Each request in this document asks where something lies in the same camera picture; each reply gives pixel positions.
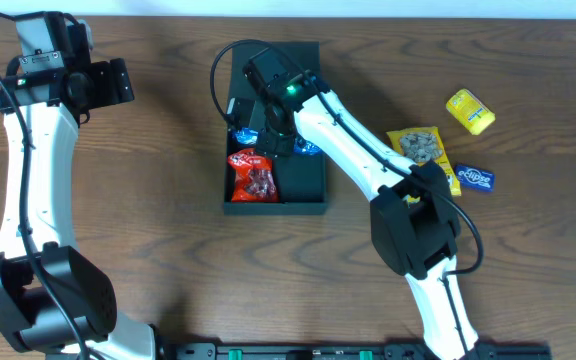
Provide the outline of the blue snack bar wrapper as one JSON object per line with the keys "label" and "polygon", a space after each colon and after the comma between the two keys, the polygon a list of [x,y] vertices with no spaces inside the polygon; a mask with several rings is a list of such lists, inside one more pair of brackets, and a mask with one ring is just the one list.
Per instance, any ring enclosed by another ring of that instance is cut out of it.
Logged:
{"label": "blue snack bar wrapper", "polygon": [[[231,136],[236,142],[244,146],[253,146],[257,143],[258,132],[250,128],[241,128],[240,130],[232,130]],[[294,153],[300,155],[317,155],[322,150],[313,144],[306,141],[301,137],[297,137],[294,143]]]}

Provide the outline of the yellow Hacks candy bag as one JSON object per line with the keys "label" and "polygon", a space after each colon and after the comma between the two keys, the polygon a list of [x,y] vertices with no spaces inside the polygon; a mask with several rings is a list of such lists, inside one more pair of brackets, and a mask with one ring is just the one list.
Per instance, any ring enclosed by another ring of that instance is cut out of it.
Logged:
{"label": "yellow Hacks candy bag", "polygon": [[451,195],[462,195],[461,183],[450,164],[437,127],[407,128],[387,133],[393,149],[419,166],[429,161],[439,165],[447,178]]}

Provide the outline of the red candy bag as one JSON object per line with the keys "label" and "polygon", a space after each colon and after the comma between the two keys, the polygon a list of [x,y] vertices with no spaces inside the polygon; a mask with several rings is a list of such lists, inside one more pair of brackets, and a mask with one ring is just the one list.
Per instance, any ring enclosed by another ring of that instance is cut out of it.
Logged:
{"label": "red candy bag", "polygon": [[254,148],[247,148],[231,154],[228,164],[235,171],[232,202],[279,201],[269,158],[258,155]]}

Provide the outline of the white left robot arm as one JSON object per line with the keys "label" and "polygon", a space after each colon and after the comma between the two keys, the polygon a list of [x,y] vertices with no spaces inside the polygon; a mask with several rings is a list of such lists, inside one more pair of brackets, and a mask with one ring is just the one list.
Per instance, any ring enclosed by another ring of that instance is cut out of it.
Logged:
{"label": "white left robot arm", "polygon": [[81,116],[133,100],[121,58],[24,66],[0,78],[8,140],[0,228],[0,334],[49,359],[154,359],[154,329],[121,313],[77,245],[72,160]]}

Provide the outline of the black gift box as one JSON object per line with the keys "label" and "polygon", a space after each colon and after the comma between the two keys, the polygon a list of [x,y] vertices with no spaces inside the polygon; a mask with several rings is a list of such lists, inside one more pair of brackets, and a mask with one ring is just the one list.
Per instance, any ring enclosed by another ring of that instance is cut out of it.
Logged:
{"label": "black gift box", "polygon": [[[233,97],[260,102],[245,79],[243,67],[261,52],[260,45],[246,44],[232,50],[228,100]],[[321,215],[327,209],[326,156],[294,154],[272,160],[272,175],[279,194],[276,203],[232,202],[235,171],[225,166],[223,212],[226,215]]]}

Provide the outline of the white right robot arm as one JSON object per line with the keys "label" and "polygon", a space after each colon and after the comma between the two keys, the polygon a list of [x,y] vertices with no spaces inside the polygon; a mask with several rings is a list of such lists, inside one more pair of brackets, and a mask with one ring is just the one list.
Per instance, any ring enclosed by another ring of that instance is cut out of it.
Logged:
{"label": "white right robot arm", "polygon": [[457,278],[456,238],[470,220],[452,199],[443,169],[418,165],[385,145],[312,72],[245,74],[265,106],[268,131],[319,147],[370,205],[371,240],[410,286],[427,348],[439,359],[472,359],[479,340]]}

